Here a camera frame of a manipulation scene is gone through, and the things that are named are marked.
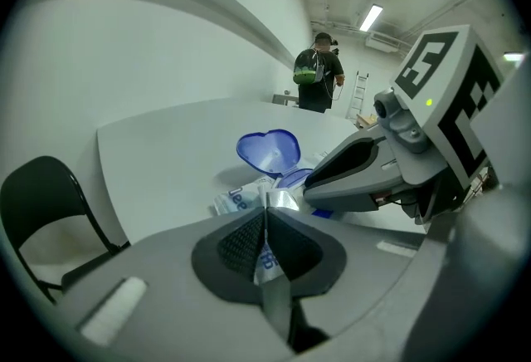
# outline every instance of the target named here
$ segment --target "white table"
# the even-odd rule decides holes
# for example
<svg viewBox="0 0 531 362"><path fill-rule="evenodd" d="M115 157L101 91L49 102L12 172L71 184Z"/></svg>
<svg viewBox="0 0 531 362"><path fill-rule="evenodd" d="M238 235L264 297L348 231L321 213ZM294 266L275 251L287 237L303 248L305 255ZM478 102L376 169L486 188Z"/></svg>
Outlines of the white table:
<svg viewBox="0 0 531 362"><path fill-rule="evenodd" d="M129 241L214 215L214 197L261 176L238 157L236 142L273 129L292 132L302 155L331 151L356 131L332 115L231 99L178 105L100 128L105 183ZM415 226L396 209L402 221L392 228ZM355 216L347 221L387 227L387 218L364 213L359 222Z"/></svg>

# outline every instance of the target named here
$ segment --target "black cap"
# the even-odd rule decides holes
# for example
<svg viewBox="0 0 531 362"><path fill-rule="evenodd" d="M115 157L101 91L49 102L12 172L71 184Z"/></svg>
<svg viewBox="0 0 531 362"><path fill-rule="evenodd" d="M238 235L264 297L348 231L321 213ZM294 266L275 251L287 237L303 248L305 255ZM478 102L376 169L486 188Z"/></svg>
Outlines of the black cap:
<svg viewBox="0 0 531 362"><path fill-rule="evenodd" d="M321 39L326 39L330 42L330 44L332 44L332 37L328 34L328 33L318 33L317 36L315 36L315 42L318 41L318 40L321 40Z"/></svg>

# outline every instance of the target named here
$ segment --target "chair seat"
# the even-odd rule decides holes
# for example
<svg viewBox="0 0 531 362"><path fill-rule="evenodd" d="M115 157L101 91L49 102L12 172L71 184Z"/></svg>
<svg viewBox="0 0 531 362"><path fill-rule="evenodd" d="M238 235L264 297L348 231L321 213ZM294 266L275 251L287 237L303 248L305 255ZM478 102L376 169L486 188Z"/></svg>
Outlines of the chair seat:
<svg viewBox="0 0 531 362"><path fill-rule="evenodd" d="M97 267L103 265L105 262L110 260L112 255L109 252L103 253L101 256L98 256L92 259L90 262L77 267L73 271L69 271L61 278L61 286L63 292L67 292L70 287L72 287L76 282L78 282L83 276L94 271Z"/></svg>

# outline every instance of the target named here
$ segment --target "ladder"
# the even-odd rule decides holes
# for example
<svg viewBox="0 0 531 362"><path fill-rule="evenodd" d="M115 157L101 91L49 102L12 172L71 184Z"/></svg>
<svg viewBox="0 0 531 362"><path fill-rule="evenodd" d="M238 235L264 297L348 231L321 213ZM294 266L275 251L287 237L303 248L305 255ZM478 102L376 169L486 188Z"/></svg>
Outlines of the ladder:
<svg viewBox="0 0 531 362"><path fill-rule="evenodd" d="M366 76L360 76L359 71L356 71L356 81L354 82L354 89L352 92L352 99L348 108L347 119L353 123L356 122L356 115L362 113L363 98L365 98L365 90L367 89L368 73Z"/></svg>

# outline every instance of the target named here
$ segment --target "dark pants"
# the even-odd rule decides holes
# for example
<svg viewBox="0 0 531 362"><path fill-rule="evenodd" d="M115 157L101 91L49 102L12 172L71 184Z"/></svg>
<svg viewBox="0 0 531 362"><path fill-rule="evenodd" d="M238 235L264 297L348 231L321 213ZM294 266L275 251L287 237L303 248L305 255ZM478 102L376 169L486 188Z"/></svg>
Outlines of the dark pants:
<svg viewBox="0 0 531 362"><path fill-rule="evenodd" d="M320 104L319 102L299 102L299 108L308 111L315 111L316 113L324 113L328 108L327 105Z"/></svg>

